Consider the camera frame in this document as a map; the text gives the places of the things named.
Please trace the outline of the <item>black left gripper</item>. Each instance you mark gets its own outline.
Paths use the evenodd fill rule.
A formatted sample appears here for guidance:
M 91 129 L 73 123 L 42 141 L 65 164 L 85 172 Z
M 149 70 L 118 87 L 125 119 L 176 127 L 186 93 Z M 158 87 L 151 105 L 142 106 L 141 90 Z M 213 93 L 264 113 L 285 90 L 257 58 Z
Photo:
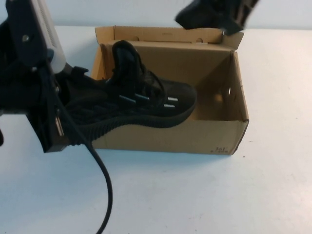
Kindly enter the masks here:
M 36 0 L 7 0 L 7 19 L 0 25 L 0 113 L 27 114 L 44 153 L 66 148 L 66 136 L 56 103 L 49 40 L 44 10 Z M 85 82 L 89 70 L 65 65 L 56 80 Z

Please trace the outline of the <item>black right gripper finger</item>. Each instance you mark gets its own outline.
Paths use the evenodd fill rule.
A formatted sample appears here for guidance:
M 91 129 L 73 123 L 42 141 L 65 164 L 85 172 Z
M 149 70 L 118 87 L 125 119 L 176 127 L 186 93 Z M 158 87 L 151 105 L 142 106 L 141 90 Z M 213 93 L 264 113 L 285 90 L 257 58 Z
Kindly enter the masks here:
M 223 3 L 220 28 L 230 36 L 245 28 L 246 21 L 258 0 L 224 0 Z
M 224 16 L 227 0 L 193 0 L 180 10 L 175 21 L 184 29 L 216 28 L 227 31 Z

